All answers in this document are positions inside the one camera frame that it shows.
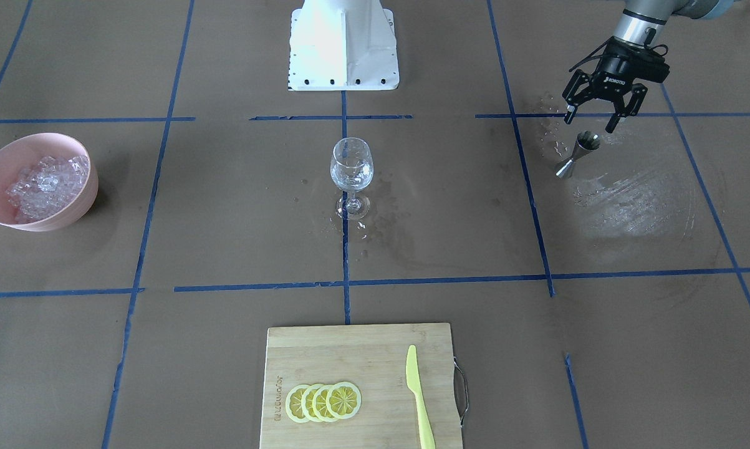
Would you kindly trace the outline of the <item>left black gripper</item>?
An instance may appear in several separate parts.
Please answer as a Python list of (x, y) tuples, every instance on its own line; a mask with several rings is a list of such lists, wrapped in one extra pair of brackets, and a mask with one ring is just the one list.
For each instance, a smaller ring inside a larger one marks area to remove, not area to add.
[(579, 66), (596, 60), (596, 69), (591, 74), (575, 69), (562, 97), (566, 102), (565, 124), (571, 124), (578, 108), (592, 99), (609, 100), (614, 113), (605, 126), (607, 133), (614, 133), (617, 125), (626, 117), (636, 116), (648, 87), (634, 84), (636, 80), (662, 83), (670, 74), (665, 55), (668, 46), (638, 46), (617, 37), (609, 37), (594, 49)]

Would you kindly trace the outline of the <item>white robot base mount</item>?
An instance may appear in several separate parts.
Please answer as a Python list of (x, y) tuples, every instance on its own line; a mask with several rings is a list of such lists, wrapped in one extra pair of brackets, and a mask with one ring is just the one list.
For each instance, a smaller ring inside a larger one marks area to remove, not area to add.
[(305, 1), (290, 20), (287, 88), (381, 91), (400, 85), (394, 14), (380, 1)]

